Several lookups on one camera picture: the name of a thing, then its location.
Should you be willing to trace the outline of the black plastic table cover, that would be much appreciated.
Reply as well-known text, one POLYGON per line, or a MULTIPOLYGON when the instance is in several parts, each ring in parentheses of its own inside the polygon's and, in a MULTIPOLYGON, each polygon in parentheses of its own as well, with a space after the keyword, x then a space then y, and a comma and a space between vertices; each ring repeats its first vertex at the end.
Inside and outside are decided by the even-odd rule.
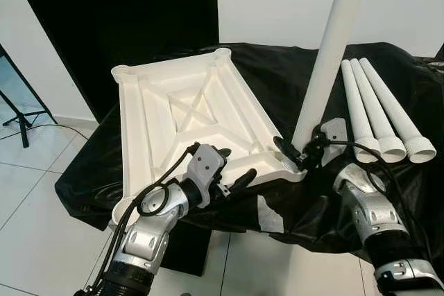
MULTIPOLYGON (((316 52, 297 46, 229 43, 232 62, 283 137, 297 125, 316 52)), ((444 264, 444 174, 442 74, 424 61, 386 42, 347 46, 348 59, 367 58, 403 105, 416 127, 438 154, 431 161, 402 161, 391 166, 404 204, 416 225, 422 227, 421 249, 437 272, 444 264)), ((275 180, 252 185, 233 199, 194 211, 186 223, 217 232, 261 233, 258 200, 282 217, 282 232, 272 233, 274 243, 300 245, 321 254, 366 255, 340 197, 330 188, 327 168, 309 173, 304 182, 275 180)), ((74 219, 104 230, 114 205, 123 194, 121 119, 114 108, 99 123, 91 138, 54 185, 64 210, 74 219)))

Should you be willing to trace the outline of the black door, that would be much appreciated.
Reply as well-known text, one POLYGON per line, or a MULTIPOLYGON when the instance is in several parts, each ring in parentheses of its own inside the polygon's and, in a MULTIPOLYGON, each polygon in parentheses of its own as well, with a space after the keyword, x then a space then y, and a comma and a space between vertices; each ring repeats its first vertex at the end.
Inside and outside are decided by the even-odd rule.
POLYGON ((218 0, 26 0, 93 116, 119 101, 111 70, 219 42, 218 0))

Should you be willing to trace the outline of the black tripod stand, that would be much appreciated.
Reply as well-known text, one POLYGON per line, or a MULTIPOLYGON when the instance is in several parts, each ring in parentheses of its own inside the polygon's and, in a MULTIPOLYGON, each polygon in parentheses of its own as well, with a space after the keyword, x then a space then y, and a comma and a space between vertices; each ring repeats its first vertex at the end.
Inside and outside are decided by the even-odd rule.
POLYGON ((31 130, 31 128, 33 127, 33 123, 28 120, 28 116, 32 115, 39 116, 42 113, 45 113, 46 110, 39 110, 39 112, 23 113, 20 112, 19 108, 14 105, 12 100, 10 100, 9 97, 6 96, 5 93, 3 93, 3 90, 0 90, 0 98, 3 99, 6 105, 8 105, 15 114, 15 116, 13 116, 9 121, 3 122, 3 126, 5 127, 6 125, 9 125, 13 121, 17 122, 20 127, 19 134, 20 137, 22 138, 22 146, 25 147, 25 149, 28 148, 29 145, 31 144, 28 138, 28 131, 31 130))

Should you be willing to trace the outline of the glass panel black frame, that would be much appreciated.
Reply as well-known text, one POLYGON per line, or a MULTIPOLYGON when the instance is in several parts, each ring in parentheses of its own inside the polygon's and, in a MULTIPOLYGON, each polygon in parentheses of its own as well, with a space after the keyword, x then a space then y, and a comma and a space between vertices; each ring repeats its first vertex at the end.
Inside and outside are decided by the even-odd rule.
POLYGON ((29 121, 35 124, 56 123, 56 119, 49 114, 44 103, 38 99, 38 95, 29 86, 28 81, 1 44, 0 92, 3 92, 12 106, 22 114, 32 113, 32 115, 26 116, 29 121))

